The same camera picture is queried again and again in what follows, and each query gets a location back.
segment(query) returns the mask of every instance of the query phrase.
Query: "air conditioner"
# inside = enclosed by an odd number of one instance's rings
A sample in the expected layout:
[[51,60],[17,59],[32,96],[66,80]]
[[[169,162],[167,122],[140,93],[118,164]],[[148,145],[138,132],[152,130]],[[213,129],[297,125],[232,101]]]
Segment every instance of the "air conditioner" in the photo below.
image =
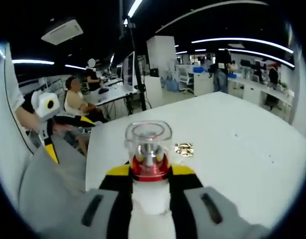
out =
[[53,45],[59,45],[60,43],[81,34],[83,34],[82,28],[74,19],[52,29],[42,36],[41,39]]

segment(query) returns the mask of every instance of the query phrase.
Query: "hand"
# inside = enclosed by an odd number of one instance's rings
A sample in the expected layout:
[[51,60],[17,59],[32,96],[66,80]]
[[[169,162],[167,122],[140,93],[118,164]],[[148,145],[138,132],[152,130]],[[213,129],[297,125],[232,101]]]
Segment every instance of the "hand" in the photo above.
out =
[[52,126],[52,132],[53,134],[60,136],[60,133],[63,131],[71,131],[72,128],[68,126],[67,124],[58,124],[54,123]]
[[96,108],[96,106],[93,105],[93,104],[91,104],[91,103],[88,103],[88,105],[89,105],[90,107]]

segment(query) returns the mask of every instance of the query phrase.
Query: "clear plastic cup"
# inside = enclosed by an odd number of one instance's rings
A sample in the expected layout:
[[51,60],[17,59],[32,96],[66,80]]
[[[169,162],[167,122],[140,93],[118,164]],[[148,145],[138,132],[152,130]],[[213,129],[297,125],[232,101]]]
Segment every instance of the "clear plastic cup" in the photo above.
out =
[[135,180],[160,181],[170,168],[172,129],[164,121],[131,123],[125,131],[125,145]]

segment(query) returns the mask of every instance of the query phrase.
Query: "ceiling light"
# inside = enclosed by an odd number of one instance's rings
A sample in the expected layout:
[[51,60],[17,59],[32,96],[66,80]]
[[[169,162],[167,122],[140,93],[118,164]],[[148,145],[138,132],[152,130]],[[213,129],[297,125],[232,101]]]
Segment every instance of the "ceiling light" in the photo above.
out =
[[32,63],[32,64],[47,64],[53,65],[54,62],[52,61],[40,61],[40,60],[12,60],[13,64],[21,64],[21,63]]
[[211,38],[211,39],[192,41],[192,43],[200,43],[200,42],[208,42],[208,41],[227,41],[227,40],[258,42],[258,43],[263,43],[263,44],[266,44],[266,45],[270,45],[270,46],[274,46],[274,47],[280,48],[282,50],[290,52],[291,54],[293,53],[293,50],[288,49],[288,48],[286,48],[284,46],[281,46],[279,44],[276,44],[276,43],[273,43],[273,42],[269,42],[269,41],[264,41],[264,40],[253,39],[253,38],[221,37],[221,38]]
[[176,52],[176,54],[183,54],[183,53],[187,53],[187,51]]
[[137,8],[139,7],[139,5],[142,3],[143,0],[135,0],[133,6],[131,7],[131,9],[128,12],[128,16],[129,17],[133,17],[134,13],[136,12]]
[[295,67],[295,65],[285,61],[285,60],[282,60],[278,57],[275,57],[275,56],[270,56],[268,54],[264,54],[264,53],[260,53],[260,52],[255,52],[255,51],[247,51],[247,50],[240,50],[240,49],[228,49],[229,51],[236,51],[236,52],[245,52],[245,53],[250,53],[250,54],[255,54],[255,55],[259,55],[259,56],[265,56],[265,57],[268,57],[268,58],[271,58],[273,60],[277,60],[277,61],[280,61],[282,62],[283,64],[287,65],[287,66],[290,66],[292,68]]
[[78,67],[78,66],[71,66],[71,65],[65,65],[66,67],[71,67],[71,68],[76,68],[76,69],[81,69],[81,70],[86,70],[86,68],[83,67]]

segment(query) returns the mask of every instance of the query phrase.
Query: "man sitting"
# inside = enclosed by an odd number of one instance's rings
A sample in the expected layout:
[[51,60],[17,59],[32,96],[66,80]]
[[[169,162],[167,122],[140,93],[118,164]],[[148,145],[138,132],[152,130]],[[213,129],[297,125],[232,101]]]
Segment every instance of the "man sitting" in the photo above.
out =
[[87,103],[83,99],[83,95],[80,91],[81,83],[76,77],[69,77],[65,85],[68,89],[64,102],[64,109],[67,113],[76,116],[88,116],[88,118],[93,122],[107,122],[107,119],[105,119],[100,108],[97,108],[93,104]]

